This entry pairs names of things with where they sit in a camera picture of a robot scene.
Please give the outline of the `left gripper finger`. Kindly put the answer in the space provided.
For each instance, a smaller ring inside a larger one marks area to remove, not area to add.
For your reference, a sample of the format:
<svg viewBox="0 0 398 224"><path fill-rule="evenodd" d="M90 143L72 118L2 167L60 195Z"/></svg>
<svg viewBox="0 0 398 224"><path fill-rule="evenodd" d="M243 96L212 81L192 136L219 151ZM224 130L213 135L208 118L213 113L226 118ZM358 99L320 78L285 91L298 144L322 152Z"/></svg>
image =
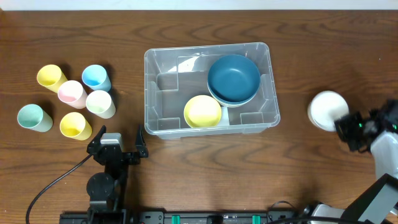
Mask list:
<svg viewBox="0 0 398 224"><path fill-rule="evenodd" d="M139 157L149 157L149 151L144 140L141 125L139 125L137 129L135 147Z"/></svg>
<svg viewBox="0 0 398 224"><path fill-rule="evenodd" d="M88 154L97 154L101 150L101 137L106 132L106 126L102 125L97 135L87 145Z"/></svg>

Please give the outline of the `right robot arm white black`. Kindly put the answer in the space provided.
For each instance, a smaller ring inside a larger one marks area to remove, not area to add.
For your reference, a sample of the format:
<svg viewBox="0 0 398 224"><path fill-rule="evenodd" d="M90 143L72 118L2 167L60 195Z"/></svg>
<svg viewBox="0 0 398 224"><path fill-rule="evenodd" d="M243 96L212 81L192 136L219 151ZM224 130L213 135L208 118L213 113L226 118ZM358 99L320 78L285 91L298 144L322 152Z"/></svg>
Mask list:
<svg viewBox="0 0 398 224"><path fill-rule="evenodd" d="M397 100L387 100L365 119L359 112L345 115L335 127L350 151L371 153L377 181L346 209L323 203L308 207L309 222L386 223L389 213L397 214Z"/></svg>

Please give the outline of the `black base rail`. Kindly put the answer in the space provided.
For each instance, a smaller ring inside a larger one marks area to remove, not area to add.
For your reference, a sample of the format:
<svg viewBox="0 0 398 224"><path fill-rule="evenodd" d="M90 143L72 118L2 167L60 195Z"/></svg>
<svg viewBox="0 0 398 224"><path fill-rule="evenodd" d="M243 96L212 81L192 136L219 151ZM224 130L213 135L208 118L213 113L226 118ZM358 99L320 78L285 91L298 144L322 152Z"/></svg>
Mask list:
<svg viewBox="0 0 398 224"><path fill-rule="evenodd" d="M116 212L65 212L60 215L60 224L123 223L123 224L266 224L285 218L296 218L293 210L273 210L252 213L172 213L141 212L129 210Z"/></svg>

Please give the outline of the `white small bowl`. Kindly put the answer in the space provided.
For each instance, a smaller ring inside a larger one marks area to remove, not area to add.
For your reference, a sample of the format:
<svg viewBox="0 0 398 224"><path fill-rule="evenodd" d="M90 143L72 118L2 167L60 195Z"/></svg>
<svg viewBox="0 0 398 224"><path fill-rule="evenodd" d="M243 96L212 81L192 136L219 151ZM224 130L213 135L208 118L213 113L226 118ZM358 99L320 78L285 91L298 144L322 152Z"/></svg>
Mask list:
<svg viewBox="0 0 398 224"><path fill-rule="evenodd" d="M335 132L335 121L349 114L346 100L335 91L322 91L310 102L307 108L311 123L328 132Z"/></svg>

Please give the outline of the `dark blue bowl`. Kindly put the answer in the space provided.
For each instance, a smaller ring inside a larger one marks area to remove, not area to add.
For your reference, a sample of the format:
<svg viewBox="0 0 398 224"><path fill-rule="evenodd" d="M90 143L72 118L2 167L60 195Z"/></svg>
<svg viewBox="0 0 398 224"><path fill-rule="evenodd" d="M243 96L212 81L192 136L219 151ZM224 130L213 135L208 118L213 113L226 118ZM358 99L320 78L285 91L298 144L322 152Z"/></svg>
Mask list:
<svg viewBox="0 0 398 224"><path fill-rule="evenodd" d="M241 85L259 86L261 73L257 65L242 55L225 55L220 57L208 71L207 83L222 99L231 102L244 101L250 97L239 95Z"/></svg>
<svg viewBox="0 0 398 224"><path fill-rule="evenodd" d="M244 101L237 101L237 102L231 102L231 101L226 101L222 98L220 98L211 88L209 83L207 83L208 90L210 92L210 95L217 101L219 102L222 106L227 106L227 107L239 107L242 106L248 102L250 102L256 95L258 89L260 89L261 84L259 86L252 87L250 85L241 85L239 88L242 88L242 90L239 90L239 95L246 95L248 92L250 94L250 97L245 99Z"/></svg>

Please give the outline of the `clear plastic storage container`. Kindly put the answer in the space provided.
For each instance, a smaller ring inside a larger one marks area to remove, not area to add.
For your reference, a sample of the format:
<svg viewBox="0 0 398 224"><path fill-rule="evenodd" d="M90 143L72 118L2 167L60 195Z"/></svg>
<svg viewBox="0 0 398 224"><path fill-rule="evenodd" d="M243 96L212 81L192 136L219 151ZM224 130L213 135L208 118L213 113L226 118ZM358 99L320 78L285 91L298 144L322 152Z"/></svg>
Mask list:
<svg viewBox="0 0 398 224"><path fill-rule="evenodd" d="M229 126L191 128L183 109L197 95L209 95L208 71L224 55L251 59L261 87L245 105L228 108ZM263 42L149 49L144 54L144 127L161 139L216 134L261 133L277 126L280 111L268 46Z"/></svg>

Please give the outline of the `light blue cup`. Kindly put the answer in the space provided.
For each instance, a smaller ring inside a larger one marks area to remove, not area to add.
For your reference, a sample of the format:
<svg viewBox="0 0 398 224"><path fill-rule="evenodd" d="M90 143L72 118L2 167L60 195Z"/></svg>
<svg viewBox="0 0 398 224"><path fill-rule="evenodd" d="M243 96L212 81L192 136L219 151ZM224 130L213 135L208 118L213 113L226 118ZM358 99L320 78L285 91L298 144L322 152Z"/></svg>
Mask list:
<svg viewBox="0 0 398 224"><path fill-rule="evenodd" d="M92 90L110 91L112 88L108 73L101 65L86 67L81 75L82 81Z"/></svg>

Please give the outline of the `yellow cup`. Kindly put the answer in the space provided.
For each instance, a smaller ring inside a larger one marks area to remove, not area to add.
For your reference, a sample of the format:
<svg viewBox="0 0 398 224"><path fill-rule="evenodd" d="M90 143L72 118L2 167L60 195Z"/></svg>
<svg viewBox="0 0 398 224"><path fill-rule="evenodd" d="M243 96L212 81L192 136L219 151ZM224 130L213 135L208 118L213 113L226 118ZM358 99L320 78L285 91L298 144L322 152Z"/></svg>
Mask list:
<svg viewBox="0 0 398 224"><path fill-rule="evenodd" d="M37 82L55 93L58 93L58 89L67 81L66 76L57 65L46 65L37 73Z"/></svg>
<svg viewBox="0 0 398 224"><path fill-rule="evenodd" d="M62 118L60 131L65 137L84 141L91 136L92 127L82 114L71 112Z"/></svg>

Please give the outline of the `yellow small bowl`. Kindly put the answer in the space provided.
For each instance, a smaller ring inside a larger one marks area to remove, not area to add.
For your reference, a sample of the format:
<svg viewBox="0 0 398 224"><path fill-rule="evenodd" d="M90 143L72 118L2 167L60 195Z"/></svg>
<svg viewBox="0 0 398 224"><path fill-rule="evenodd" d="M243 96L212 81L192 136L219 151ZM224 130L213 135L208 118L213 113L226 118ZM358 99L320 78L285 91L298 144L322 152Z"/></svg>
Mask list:
<svg viewBox="0 0 398 224"><path fill-rule="evenodd" d="M185 105L183 115L191 128L207 128L217 126L221 120L221 106L207 95L191 98Z"/></svg>

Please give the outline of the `white cup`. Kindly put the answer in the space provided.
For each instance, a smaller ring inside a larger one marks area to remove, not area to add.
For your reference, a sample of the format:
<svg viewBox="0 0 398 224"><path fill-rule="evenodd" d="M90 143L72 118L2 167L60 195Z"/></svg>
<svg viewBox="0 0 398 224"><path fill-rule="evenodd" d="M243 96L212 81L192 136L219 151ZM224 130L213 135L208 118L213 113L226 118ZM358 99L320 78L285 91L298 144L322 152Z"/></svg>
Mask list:
<svg viewBox="0 0 398 224"><path fill-rule="evenodd" d="M103 119L112 118L116 107L110 94L103 90L91 92L86 99L86 108L93 114Z"/></svg>

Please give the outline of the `white label in container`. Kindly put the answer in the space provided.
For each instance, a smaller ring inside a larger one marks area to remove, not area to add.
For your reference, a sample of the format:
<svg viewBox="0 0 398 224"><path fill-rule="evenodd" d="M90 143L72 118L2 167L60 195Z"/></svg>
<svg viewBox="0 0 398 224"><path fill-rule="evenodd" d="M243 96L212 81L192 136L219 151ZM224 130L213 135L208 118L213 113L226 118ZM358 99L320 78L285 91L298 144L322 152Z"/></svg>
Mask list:
<svg viewBox="0 0 398 224"><path fill-rule="evenodd" d="M221 107L221 119L218 123L218 126L229 126L228 108L225 106Z"/></svg>

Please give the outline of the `pink cup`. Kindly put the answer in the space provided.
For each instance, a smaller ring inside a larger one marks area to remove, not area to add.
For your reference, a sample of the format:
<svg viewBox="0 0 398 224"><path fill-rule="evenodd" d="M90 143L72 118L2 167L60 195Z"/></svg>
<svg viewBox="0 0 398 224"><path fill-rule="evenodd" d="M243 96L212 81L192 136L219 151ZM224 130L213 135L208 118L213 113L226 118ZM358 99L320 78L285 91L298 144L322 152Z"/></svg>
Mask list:
<svg viewBox="0 0 398 224"><path fill-rule="evenodd" d="M58 99L76 109L83 109L86 106L87 93L82 84L75 80L63 83L58 89Z"/></svg>

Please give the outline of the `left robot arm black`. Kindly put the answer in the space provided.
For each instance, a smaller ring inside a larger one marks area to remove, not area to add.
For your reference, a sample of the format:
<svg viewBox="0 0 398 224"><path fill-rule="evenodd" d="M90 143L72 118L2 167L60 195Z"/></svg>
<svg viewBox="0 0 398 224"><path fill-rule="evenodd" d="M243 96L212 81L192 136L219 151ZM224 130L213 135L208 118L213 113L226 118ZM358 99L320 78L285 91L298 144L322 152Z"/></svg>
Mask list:
<svg viewBox="0 0 398 224"><path fill-rule="evenodd" d="M128 177L129 166L138 165L149 156L142 128L137 129L134 152L123 151L120 133L107 133L102 126L87 146L87 153L104 166L104 171L93 175L86 191L90 196L90 209L94 211L116 211L121 208Z"/></svg>

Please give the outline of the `mint green cup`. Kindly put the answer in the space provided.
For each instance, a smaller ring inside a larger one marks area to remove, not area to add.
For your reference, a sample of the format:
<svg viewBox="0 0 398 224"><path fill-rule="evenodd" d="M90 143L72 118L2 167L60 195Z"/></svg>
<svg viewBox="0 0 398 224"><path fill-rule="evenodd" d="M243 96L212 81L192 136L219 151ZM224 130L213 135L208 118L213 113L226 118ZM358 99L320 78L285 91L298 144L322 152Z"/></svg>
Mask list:
<svg viewBox="0 0 398 224"><path fill-rule="evenodd" d="M52 118L36 104L22 107L18 112L17 122L23 128L41 133L49 131L53 126Z"/></svg>

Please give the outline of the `beige large bowl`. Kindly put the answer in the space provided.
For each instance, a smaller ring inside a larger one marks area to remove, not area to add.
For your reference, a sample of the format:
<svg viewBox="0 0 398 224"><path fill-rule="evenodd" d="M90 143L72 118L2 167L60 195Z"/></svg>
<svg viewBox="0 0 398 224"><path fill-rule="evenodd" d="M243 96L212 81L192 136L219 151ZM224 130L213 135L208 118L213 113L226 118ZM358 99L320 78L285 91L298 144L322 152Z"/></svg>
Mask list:
<svg viewBox="0 0 398 224"><path fill-rule="evenodd" d="M210 95L211 95L220 105L226 106L226 107L230 107L230 108L237 108L237 107L240 107L240 106L242 106L242 105L245 105L246 103L250 102L250 101L256 96L256 94L254 94L254 95L252 95L252 97L250 97L250 98L247 99L247 100L244 100L244 101L242 101L242 102L232 103L232 102L228 102L228 101L222 100L221 98L217 97L217 96L212 92L212 90L211 90L210 88L209 88L208 90L209 90L209 92L210 92Z"/></svg>

